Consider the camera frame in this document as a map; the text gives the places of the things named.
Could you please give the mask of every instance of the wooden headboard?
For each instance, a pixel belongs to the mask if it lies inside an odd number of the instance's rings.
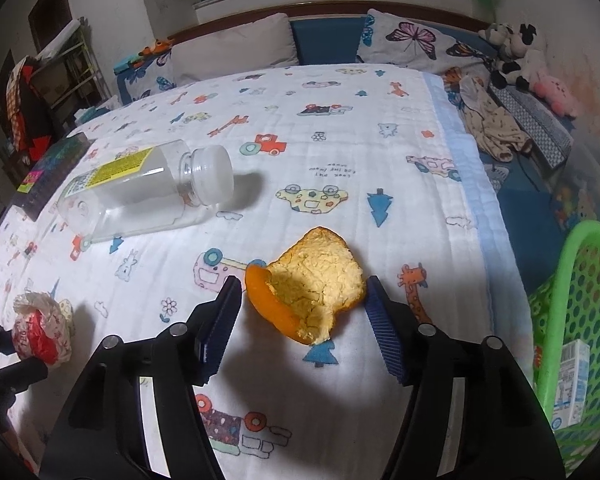
[[[410,18],[412,20],[422,20],[424,22],[440,23],[451,27],[464,28],[472,32],[477,32],[482,28],[487,28],[489,23],[449,12],[448,10],[432,9],[431,7],[422,7],[411,4],[396,4],[391,2],[370,2],[370,1],[352,1],[352,2],[307,2],[303,4],[290,4],[278,7],[267,7],[266,9],[248,10],[240,14],[232,14],[218,18],[212,22],[202,23],[195,27],[186,28],[169,36],[174,44],[183,41],[192,40],[205,34],[211,34],[218,30],[236,27],[243,23],[251,23],[262,18],[266,18],[277,12],[284,12],[290,18],[301,18],[303,16],[326,16],[326,15],[364,15],[369,9],[377,9],[381,12],[390,12],[397,16]]]

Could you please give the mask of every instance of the plaid fabric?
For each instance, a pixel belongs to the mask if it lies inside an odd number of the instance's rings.
[[[24,118],[20,113],[20,73],[26,62],[27,58],[25,57],[11,70],[7,82],[7,116],[11,123],[13,147],[17,152],[27,147],[24,137]]]

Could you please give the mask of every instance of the book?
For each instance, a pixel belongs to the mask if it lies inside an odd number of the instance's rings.
[[[90,145],[91,141],[80,132],[50,146],[18,186],[13,205],[21,208],[29,218],[36,221]]]

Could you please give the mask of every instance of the bedsheet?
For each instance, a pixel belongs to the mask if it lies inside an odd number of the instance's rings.
[[[222,144],[235,196],[207,222],[85,247],[55,201],[36,223],[15,208],[0,227],[0,322],[13,298],[71,304],[72,360],[18,396],[14,426],[37,460],[94,348],[111,333],[155,336],[322,225],[349,244],[393,300],[423,307],[450,336],[496,333],[529,374],[530,315],[496,195],[475,140],[438,76],[392,65],[295,66],[226,76],[139,100],[80,127],[95,139],[72,174],[147,146]],[[220,258],[209,266],[205,255]],[[16,359],[0,356],[0,366]],[[167,474],[143,379],[154,470]],[[410,394],[382,362],[362,307],[331,340],[279,334],[245,297],[219,373],[196,401],[228,479],[381,476]]]

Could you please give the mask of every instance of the butterfly pillowcase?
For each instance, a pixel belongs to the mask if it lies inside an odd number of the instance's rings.
[[[491,63],[490,57],[433,27],[375,9],[369,9],[366,16],[356,59],[440,76],[452,71],[458,77],[477,77],[484,84],[489,80]]]

